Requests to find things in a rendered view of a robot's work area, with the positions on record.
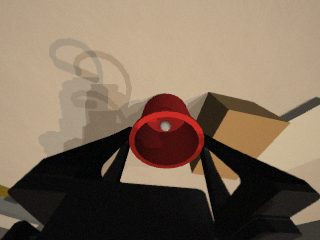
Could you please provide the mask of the tan cardboard box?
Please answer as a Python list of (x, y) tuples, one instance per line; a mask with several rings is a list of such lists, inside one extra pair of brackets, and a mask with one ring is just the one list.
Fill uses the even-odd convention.
[[(204, 134), (255, 159), (290, 124), (254, 102), (212, 92), (208, 92), (196, 121)], [(210, 154), (221, 178), (239, 178)], [(200, 154), (189, 164), (192, 174), (204, 175)]]

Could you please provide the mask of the beige flat square mat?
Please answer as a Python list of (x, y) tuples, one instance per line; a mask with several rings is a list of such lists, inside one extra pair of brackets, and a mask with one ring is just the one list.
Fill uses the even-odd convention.
[(311, 99), (281, 118), (290, 124), (257, 159), (287, 171), (320, 158), (320, 98)]

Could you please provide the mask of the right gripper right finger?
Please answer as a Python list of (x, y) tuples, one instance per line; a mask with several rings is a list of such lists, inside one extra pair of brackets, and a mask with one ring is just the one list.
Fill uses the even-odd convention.
[[(240, 185), (231, 195), (210, 151), (240, 178)], [(305, 180), (206, 134), (200, 157), (218, 235), (230, 236), (256, 216), (290, 218), (320, 199), (320, 194)]]

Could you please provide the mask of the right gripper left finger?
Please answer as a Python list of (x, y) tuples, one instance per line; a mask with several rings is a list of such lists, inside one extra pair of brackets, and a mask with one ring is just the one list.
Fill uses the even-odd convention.
[[(120, 182), (129, 153), (127, 127), (111, 136), (44, 158), (28, 173), (73, 176), (76, 179)], [(102, 177), (104, 163), (117, 151), (117, 155)]]

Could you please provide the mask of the grey marble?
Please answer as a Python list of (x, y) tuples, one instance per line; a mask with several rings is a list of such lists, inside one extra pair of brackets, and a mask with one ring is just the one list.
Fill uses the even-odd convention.
[(171, 124), (169, 121), (162, 121), (160, 124), (160, 128), (162, 131), (169, 131), (171, 128)]

